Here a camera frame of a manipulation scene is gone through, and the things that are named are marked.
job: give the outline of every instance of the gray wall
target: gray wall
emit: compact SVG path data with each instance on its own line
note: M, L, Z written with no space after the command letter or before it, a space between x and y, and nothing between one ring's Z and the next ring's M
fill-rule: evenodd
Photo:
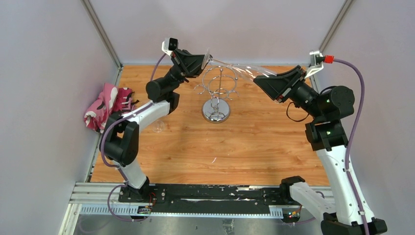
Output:
M79 0L3 0L0 32L0 234L55 235L97 141L83 114L116 69Z
M222 61L308 63L343 0L92 0L124 63L154 64L165 37Z
M414 12L411 0L355 1L325 51L354 63L364 76L365 104L351 157L363 193L389 234L415 230ZM351 69L327 65L318 76L321 87L346 85L359 99ZM348 132L353 119L344 121Z

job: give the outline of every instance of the wood surface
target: wood surface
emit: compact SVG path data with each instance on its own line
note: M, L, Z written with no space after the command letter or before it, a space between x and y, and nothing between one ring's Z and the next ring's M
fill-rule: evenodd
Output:
M160 66L155 78L164 76L170 66ZM276 72L291 67L267 67ZM125 66L119 83L135 91L138 106L148 101L145 85L153 66ZM239 97L228 101L231 115L220 124L202 117L207 92L194 90L202 77L183 83L178 108L163 117L164 130L147 127L139 138L139 161L152 183L279 185L281 179L300 175L309 185L328 185L323 165L305 136L305 123L286 116L289 102L276 104L257 85L239 79ZM223 80L224 88L232 82ZM290 116L301 119L306 112L290 106ZM99 156L92 182L122 182L118 171L106 167Z

